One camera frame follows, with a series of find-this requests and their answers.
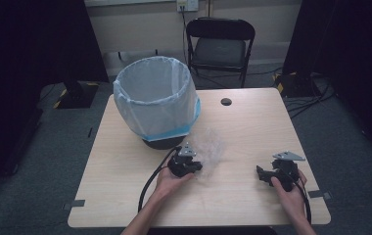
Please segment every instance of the person's right hand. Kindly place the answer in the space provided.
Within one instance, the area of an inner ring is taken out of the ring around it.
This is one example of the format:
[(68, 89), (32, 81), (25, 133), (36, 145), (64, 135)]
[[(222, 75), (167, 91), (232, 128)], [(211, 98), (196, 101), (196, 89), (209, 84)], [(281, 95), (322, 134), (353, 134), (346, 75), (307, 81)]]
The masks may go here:
[[(307, 182), (304, 174), (301, 170), (299, 170), (299, 185), (303, 188), (303, 185)], [(304, 213), (304, 199), (302, 192), (296, 186), (293, 187), (292, 191), (286, 192), (281, 185), (280, 180), (276, 177), (271, 177), (272, 185), (274, 185), (275, 190), (277, 191), (277, 195), (280, 198), (281, 206), (283, 207), (284, 211), (287, 214), (287, 217), (295, 223), (296, 221), (300, 221), (301, 219), (305, 219)]]

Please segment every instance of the black round object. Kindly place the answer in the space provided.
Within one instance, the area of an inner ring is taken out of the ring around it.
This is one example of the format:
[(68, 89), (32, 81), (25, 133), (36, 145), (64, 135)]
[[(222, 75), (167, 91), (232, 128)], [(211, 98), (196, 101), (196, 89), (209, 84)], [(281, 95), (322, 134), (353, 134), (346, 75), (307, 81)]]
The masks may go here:
[(167, 150), (167, 149), (171, 149), (179, 145), (185, 137), (186, 136), (183, 135), (183, 136), (168, 138), (168, 139), (163, 139), (163, 140), (147, 141), (143, 139), (143, 141), (144, 143), (146, 143), (147, 146), (149, 146), (152, 149)]

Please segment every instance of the clear plastic bag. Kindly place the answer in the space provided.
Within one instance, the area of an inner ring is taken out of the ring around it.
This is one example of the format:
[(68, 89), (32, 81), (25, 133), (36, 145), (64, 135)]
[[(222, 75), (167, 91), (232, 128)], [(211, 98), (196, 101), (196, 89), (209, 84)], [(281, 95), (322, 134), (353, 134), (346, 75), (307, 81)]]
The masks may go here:
[(129, 128), (146, 141), (189, 134), (201, 111), (188, 68), (176, 59), (151, 57), (123, 69), (114, 98)]

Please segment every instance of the trash bin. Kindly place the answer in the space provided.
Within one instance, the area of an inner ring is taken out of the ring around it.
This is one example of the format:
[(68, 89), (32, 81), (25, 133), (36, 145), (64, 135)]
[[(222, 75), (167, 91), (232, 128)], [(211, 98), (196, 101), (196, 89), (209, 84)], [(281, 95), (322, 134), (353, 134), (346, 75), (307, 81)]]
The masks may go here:
[(116, 107), (128, 127), (155, 149), (169, 149), (189, 134), (201, 111), (188, 68), (151, 57), (123, 69), (114, 82)]

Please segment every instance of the chair backrest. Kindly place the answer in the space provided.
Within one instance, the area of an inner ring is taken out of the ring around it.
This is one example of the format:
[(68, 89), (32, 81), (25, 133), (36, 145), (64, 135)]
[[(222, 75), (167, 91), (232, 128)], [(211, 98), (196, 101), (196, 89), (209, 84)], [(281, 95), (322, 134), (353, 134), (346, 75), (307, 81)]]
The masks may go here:
[(197, 18), (187, 24), (186, 34), (188, 37), (254, 40), (256, 30), (244, 20)]

